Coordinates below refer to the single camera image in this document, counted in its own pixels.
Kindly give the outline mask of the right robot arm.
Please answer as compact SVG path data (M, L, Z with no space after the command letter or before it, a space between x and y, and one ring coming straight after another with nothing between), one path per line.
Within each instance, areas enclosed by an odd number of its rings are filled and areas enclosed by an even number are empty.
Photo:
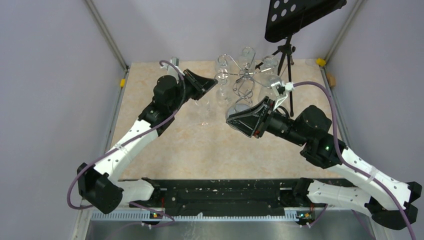
M351 183L350 187L343 187L301 179L293 188L297 205L313 203L350 209L392 230L402 230L416 222L418 209L413 202L421 196L419 183L397 181L367 163L329 133L332 121L315 105L294 119L274 107L275 102L266 97L252 108L230 114L226 123L250 138L270 133L301 146L300 155L309 163Z

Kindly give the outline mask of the clear wine glass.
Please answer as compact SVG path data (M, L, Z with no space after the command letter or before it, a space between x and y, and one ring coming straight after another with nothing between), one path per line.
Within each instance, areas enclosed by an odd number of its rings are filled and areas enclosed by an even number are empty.
M229 75L226 72L218 72L214 78L218 81L215 94L216 103L222 108L228 107L232 101L228 89Z
M195 101L198 122L201 126L209 126L213 121L212 102L209 96L203 96Z

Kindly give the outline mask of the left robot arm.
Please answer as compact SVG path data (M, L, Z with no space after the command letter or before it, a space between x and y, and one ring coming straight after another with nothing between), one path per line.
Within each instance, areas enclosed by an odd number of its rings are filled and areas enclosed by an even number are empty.
M136 180L134 190L118 182L123 171L151 142L174 121L177 111L188 100L200 100L218 81L186 69L161 76L153 88L151 103L142 111L128 132L95 163L82 163L77 169L79 195L104 214L123 203L143 201L154 207L160 193L144 179Z

